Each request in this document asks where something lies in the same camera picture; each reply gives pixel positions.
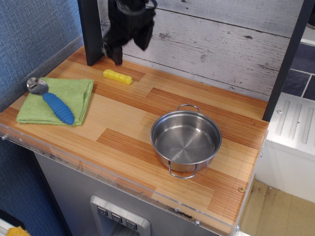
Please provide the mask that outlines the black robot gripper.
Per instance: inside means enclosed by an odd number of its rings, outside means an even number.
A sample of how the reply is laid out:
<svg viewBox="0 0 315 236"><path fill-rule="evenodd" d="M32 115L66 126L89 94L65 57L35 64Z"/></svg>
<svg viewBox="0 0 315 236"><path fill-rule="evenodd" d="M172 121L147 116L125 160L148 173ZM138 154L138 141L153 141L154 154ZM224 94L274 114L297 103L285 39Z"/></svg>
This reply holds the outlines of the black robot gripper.
<svg viewBox="0 0 315 236"><path fill-rule="evenodd" d="M103 37L103 52L112 59L115 65L123 63L122 46L130 40L141 49L149 46L157 2L147 6L147 0L109 0L109 31Z"/></svg>

